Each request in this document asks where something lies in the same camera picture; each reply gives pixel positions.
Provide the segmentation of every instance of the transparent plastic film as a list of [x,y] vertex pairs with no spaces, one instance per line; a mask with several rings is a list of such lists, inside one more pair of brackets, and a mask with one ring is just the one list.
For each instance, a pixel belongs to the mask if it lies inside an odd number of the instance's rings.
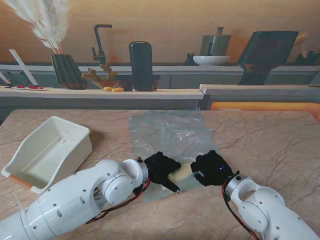
[[[132,154],[143,160],[160,151],[186,164],[195,161],[198,155],[217,150],[212,143],[213,130],[206,126],[202,113],[197,110],[151,110],[132,115],[129,130]],[[193,174],[175,184],[181,191],[203,187]],[[142,196],[146,203],[151,203],[171,194],[173,192],[163,190],[161,185],[151,183]]]

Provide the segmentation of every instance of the black faucet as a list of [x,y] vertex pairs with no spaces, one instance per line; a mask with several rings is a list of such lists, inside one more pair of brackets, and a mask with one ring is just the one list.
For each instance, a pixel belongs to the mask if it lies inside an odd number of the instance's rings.
[[99,55],[96,54],[96,50],[93,47],[92,48],[93,60],[100,61],[101,64],[106,64],[107,63],[106,56],[105,56],[104,51],[102,50],[100,37],[99,37],[99,33],[98,33],[98,28],[112,28],[112,25],[111,24],[97,24],[94,26],[94,33],[95,33],[96,42],[98,43]]

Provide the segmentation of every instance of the potted plant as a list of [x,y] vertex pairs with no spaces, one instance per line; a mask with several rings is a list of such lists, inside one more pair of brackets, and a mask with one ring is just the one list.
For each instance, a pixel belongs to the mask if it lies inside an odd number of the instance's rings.
[[70,55],[64,54],[62,40],[68,29],[69,0],[4,0],[14,13],[30,23],[33,33],[52,49],[56,80],[67,89],[86,89],[88,83]]
[[118,74],[115,71],[112,71],[110,62],[107,62],[106,65],[100,64],[100,68],[107,74],[107,76],[100,77],[97,75],[97,71],[88,68],[88,73],[82,74],[82,77],[85,79],[90,79],[92,82],[99,86],[100,88],[104,89],[105,87],[115,87],[118,84],[116,80],[116,75]]

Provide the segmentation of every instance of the dark striped vase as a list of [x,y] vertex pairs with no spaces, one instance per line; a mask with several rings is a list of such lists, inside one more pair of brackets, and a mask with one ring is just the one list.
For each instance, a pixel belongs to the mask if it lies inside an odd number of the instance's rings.
[[62,87],[72,90],[84,90],[88,87],[71,55],[52,54],[51,60],[56,80]]

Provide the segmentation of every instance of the small plant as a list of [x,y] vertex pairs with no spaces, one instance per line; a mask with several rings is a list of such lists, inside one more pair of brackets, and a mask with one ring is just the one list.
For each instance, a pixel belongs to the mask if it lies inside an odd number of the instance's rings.
[[104,82],[104,81],[117,81],[116,75],[118,74],[116,71],[112,71],[110,62],[107,62],[106,65],[100,64],[100,68],[107,74],[107,76],[100,77],[97,75],[97,71],[88,68],[88,73],[83,73],[81,76],[85,79],[91,79],[95,82]]

